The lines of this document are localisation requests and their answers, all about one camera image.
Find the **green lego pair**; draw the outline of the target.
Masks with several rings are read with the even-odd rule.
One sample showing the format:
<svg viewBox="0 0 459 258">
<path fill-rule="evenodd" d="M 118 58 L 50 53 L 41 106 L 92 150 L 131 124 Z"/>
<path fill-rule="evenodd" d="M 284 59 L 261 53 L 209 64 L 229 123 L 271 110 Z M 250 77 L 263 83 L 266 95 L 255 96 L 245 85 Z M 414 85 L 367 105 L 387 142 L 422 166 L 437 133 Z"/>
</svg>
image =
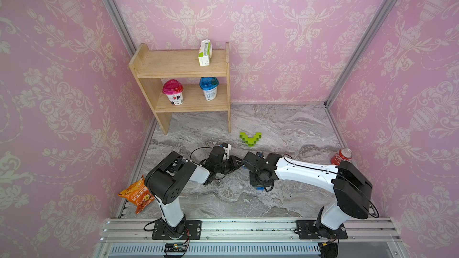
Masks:
<svg viewBox="0 0 459 258">
<path fill-rule="evenodd" d="M 246 141 L 249 138 L 249 136 L 245 132 L 240 132 L 240 138 L 247 145 Z"/>
</svg>

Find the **green long lego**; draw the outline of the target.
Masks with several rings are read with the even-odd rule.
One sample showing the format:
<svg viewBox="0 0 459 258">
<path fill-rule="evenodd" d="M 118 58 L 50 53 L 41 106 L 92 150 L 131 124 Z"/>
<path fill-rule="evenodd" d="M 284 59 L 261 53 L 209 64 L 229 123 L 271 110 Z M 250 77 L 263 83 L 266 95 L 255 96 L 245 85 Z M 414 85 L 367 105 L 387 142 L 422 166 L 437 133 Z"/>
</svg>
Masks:
<svg viewBox="0 0 459 258">
<path fill-rule="evenodd" d="M 252 147 L 257 143 L 258 139 L 256 138 L 248 138 L 246 143 L 248 146 Z"/>
</svg>

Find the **green small lego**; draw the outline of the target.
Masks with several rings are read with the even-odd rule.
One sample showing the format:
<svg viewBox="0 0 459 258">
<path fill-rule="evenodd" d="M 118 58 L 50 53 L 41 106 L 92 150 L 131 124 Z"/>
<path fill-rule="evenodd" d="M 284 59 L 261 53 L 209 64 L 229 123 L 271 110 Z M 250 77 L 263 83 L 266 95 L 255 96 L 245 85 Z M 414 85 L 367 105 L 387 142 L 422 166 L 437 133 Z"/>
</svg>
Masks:
<svg viewBox="0 0 459 258">
<path fill-rule="evenodd" d="M 253 138 L 254 138 L 255 140 L 259 140 L 261 137 L 262 137 L 262 133 L 257 132 L 257 133 L 254 135 Z"/>
</svg>

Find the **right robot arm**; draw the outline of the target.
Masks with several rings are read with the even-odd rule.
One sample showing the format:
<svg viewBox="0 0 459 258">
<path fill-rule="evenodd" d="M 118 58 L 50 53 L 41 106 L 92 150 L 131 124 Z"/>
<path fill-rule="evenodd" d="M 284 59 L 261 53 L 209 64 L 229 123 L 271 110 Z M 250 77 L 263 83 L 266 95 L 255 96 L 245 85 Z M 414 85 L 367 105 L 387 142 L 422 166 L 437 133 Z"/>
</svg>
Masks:
<svg viewBox="0 0 459 258">
<path fill-rule="evenodd" d="M 242 165 L 249 170 L 251 186 L 274 188 L 276 181 L 291 180 L 318 187 L 334 194 L 331 203 L 319 210 L 316 220 L 298 220 L 295 232 L 301 239 L 345 240 L 344 223 L 351 218 L 378 218 L 379 212 L 371 201 L 372 183 L 351 163 L 318 165 L 294 160 L 290 155 L 248 152 Z"/>
</svg>

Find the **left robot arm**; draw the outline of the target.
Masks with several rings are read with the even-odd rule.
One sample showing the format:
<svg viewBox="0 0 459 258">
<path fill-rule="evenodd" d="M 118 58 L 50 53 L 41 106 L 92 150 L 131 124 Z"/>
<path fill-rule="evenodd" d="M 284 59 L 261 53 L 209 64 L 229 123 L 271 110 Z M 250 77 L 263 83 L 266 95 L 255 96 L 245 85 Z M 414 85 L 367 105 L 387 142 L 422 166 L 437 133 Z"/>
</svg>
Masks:
<svg viewBox="0 0 459 258">
<path fill-rule="evenodd" d="M 161 218 L 151 229 L 153 240 L 185 237 L 186 216 L 180 206 L 180 194 L 189 181 L 208 185 L 217 179 L 217 175 L 226 176 L 238 170 L 242 159 L 230 155 L 229 151 L 227 143 L 215 146 L 209 157 L 199 164 L 173 151 L 146 175 L 144 185 L 161 210 Z"/>
</svg>

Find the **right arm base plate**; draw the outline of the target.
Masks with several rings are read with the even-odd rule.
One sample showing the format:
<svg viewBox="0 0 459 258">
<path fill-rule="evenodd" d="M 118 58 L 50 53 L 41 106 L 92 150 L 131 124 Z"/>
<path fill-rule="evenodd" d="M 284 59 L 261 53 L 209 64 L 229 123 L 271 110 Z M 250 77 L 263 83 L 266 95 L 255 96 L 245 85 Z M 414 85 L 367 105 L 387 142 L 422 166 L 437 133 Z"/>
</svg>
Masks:
<svg viewBox="0 0 459 258">
<path fill-rule="evenodd" d="M 344 225 L 337 230 L 331 230 L 315 220 L 296 220 L 294 233 L 299 236 L 300 240 L 346 240 L 348 239 Z"/>
</svg>

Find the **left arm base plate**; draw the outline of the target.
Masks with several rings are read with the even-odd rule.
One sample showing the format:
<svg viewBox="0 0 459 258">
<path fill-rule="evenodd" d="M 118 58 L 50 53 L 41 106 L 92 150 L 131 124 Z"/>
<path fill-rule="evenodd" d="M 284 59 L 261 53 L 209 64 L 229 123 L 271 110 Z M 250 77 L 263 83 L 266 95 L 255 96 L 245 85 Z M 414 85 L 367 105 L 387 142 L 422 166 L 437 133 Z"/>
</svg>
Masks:
<svg viewBox="0 0 459 258">
<path fill-rule="evenodd" d="M 182 220 L 175 227 L 163 219 L 154 222 L 152 240 L 199 240 L 201 237 L 201 220 Z"/>
</svg>

